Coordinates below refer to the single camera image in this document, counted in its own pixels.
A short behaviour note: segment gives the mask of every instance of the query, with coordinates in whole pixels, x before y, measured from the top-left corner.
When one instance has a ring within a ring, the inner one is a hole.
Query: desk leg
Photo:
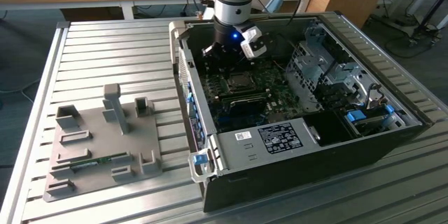
[[[133,19],[133,12],[132,12],[133,1],[121,1],[120,4],[124,19]]]

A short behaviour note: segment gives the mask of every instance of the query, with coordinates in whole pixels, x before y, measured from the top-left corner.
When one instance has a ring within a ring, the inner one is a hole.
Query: sticker
[[[303,147],[291,123],[260,128],[259,133],[271,154]]]
[[[248,131],[236,133],[235,137],[236,137],[236,140],[244,140],[244,139],[252,138],[251,132]]]

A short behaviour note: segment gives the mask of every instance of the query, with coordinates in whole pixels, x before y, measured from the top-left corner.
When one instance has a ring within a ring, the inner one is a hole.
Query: floor
[[[425,14],[436,0],[427,0],[417,15]],[[405,0],[403,7],[396,11],[404,13],[404,8],[411,0]],[[140,9],[140,16],[176,17],[183,6],[153,6],[149,9]],[[448,3],[440,7],[432,23],[437,23],[447,15]],[[47,53],[51,46],[56,23],[64,21],[59,10],[16,10],[9,11],[7,18],[0,20],[0,90],[15,90],[35,81],[43,72]],[[397,37],[401,32],[391,29],[380,22],[371,22],[363,28],[373,41],[384,47],[385,43]],[[399,40],[389,45],[393,52],[409,56],[416,52],[427,50],[421,45],[409,48],[407,40]],[[412,59],[396,58],[411,74],[420,80],[435,95],[448,103],[448,61],[444,60],[448,51],[445,38],[423,54]],[[32,98],[37,85],[31,86],[25,93]],[[32,104],[20,93],[0,93],[0,205],[7,190],[9,176],[20,147],[23,133],[27,125]]]

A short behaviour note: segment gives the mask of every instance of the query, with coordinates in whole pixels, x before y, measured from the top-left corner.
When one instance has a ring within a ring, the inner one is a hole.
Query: blue latch
[[[389,114],[395,111],[392,105],[387,105],[385,110],[387,110],[387,112],[389,112]]]
[[[207,164],[207,162],[208,162],[207,154],[199,154],[193,156],[195,165]]]
[[[347,114],[347,117],[351,122],[355,122],[357,120],[363,120],[367,118],[367,116],[360,110],[349,111],[349,113]]]

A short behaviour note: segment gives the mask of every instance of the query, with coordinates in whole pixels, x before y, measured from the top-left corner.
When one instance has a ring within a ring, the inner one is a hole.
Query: metal bracket
[[[176,64],[176,42],[175,40],[181,36],[181,34],[188,30],[185,22],[181,20],[172,21],[168,25],[169,27],[169,48],[171,48],[171,62]]]

